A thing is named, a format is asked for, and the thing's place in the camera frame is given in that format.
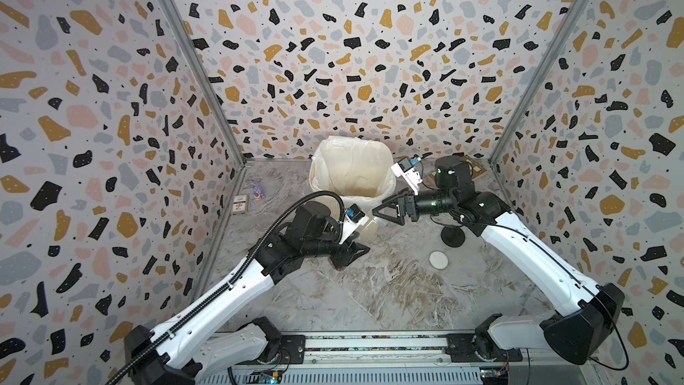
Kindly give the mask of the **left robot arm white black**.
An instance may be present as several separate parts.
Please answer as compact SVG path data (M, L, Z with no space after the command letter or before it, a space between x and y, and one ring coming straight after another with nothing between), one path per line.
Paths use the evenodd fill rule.
M278 358L283 335L265 317L238 331L215 336L256 297L298 271L307 258L328 258L344 269L367 254L356 242L369 219L345 207L330 191L297 201L267 228L237 267L192 305L149 329L137 326L125 338L126 363L108 380L118 384L198 384L222 370Z

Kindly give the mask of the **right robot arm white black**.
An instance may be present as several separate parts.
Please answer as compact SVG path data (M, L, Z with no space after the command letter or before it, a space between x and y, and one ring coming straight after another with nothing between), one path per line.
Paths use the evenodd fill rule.
M594 352L618 332L625 295L614 284L600 285L551 250L501 198L479 192L470 164L459 155L435 162L435 187L422 192L418 158L403 158L391 170L408 187L375 207L374 217L397 225L441 214L442 242L458 248L465 233L482 238L513 262L547 297L552 308L541 315L493 314L474 331L471 353L493 362L511 349L547 349L573 365L593 360Z

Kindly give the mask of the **black jar lid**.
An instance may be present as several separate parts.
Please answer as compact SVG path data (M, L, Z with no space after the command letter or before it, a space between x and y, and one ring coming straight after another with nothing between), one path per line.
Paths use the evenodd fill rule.
M460 226L445 226L440 237L442 242L451 248L459 248L466 241L466 235Z

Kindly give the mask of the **white jar lid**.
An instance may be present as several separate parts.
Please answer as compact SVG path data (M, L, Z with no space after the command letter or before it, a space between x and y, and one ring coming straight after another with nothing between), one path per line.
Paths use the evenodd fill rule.
M432 251L429 254L429 264L436 270L445 270L449 266L449 259L443 251Z

